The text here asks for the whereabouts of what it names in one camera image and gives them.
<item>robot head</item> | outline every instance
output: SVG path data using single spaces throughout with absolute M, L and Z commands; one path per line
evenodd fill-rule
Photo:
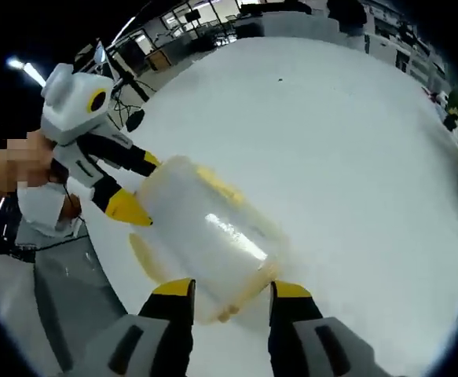
M 60 145 L 102 122 L 108 111 L 113 80 L 101 75 L 78 72 L 70 64 L 58 64 L 46 81 L 42 96 L 42 131 Z

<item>ceiling light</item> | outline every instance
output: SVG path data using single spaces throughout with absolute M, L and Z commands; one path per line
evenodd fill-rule
M 38 71 L 31 65 L 31 63 L 26 63 L 23 70 L 34 79 L 40 86 L 43 88 L 46 85 L 46 80 L 38 73 Z
M 112 44 L 111 44 L 110 46 L 115 45 L 115 42 L 117 42 L 117 39 L 120 38 L 120 35 L 122 35 L 122 33 L 124 32 L 124 30 L 127 29 L 127 27 L 131 24 L 131 22 L 134 21 L 135 18 L 136 18 L 136 17 L 131 17 L 131 18 L 129 19 L 129 21 L 127 21 L 127 23 L 124 25 L 124 27 L 121 29 L 121 31 L 119 31 L 119 33 L 117 34 L 117 36 L 113 39 Z
M 16 57 L 10 57 L 6 61 L 7 65 L 11 68 L 14 69 L 23 69 L 24 68 L 24 63 L 20 60 L 18 60 Z

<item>window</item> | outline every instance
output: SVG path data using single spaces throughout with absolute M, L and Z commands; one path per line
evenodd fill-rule
M 237 8 L 235 0 L 211 0 L 211 3 L 221 22 L 227 22 L 227 16 L 237 16 L 239 14 L 239 8 Z
M 187 22 L 187 20 L 185 19 L 185 14 L 189 12 L 190 12 L 190 8 L 186 4 L 179 6 L 174 10 L 174 14 L 176 14 L 176 17 L 180 20 L 180 24 L 182 25 L 184 31 L 189 31 L 194 28 L 194 25 L 192 25 L 192 22 Z
M 199 22 L 201 24 L 207 24 L 210 21 L 217 20 L 216 15 L 213 12 L 213 8 L 211 8 L 208 0 L 190 0 L 189 4 L 192 9 L 199 10 Z
M 262 3 L 265 3 L 264 0 L 260 1 L 260 0 L 237 0 L 237 2 L 239 3 L 239 6 L 242 6 L 243 4 L 262 4 Z
M 163 22 L 169 30 L 174 29 L 178 26 L 178 21 L 172 12 L 169 12 L 167 15 L 163 16 Z

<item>white tabletop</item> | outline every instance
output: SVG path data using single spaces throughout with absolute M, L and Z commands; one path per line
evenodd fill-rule
M 250 38 L 196 62 L 144 109 L 135 144 L 239 188 L 293 243 L 282 277 L 370 342 L 381 366 L 418 375 L 435 360 L 458 317 L 458 148 L 418 82 L 325 42 Z M 128 189 L 142 179 L 106 169 Z M 155 284 L 132 228 L 82 207 L 136 313 Z M 193 334 L 188 375 L 272 375 L 265 331 L 231 320 Z

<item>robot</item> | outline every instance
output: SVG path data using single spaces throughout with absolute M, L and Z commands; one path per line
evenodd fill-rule
M 53 170 L 69 174 L 67 185 L 115 220 L 150 226 L 152 219 L 97 160 L 149 176 L 159 165 L 150 152 L 106 123 L 114 82 L 73 74 L 58 64 L 46 81 L 41 128 L 55 143 Z M 126 315 L 86 349 L 65 376 L 185 377 L 193 348 L 196 282 L 158 286 L 137 316 Z M 373 349 L 335 318 L 323 318 L 311 294 L 297 284 L 271 283 L 268 348 L 275 377 L 389 377 Z
M 158 286 L 137 316 L 100 333 L 66 377 L 185 377 L 194 347 L 196 282 Z M 297 284 L 271 283 L 269 354 L 275 377 L 390 377 L 373 348 L 335 318 L 323 318 Z
M 67 186 L 74 194 L 92 200 L 114 220 L 150 226 L 152 219 L 133 194 L 97 165 L 103 159 L 145 177 L 159 165 L 152 153 L 107 123 L 113 86 L 108 77 L 74 74 L 70 64 L 58 64 L 42 90 L 41 130 L 55 144 L 54 173 L 69 175 Z

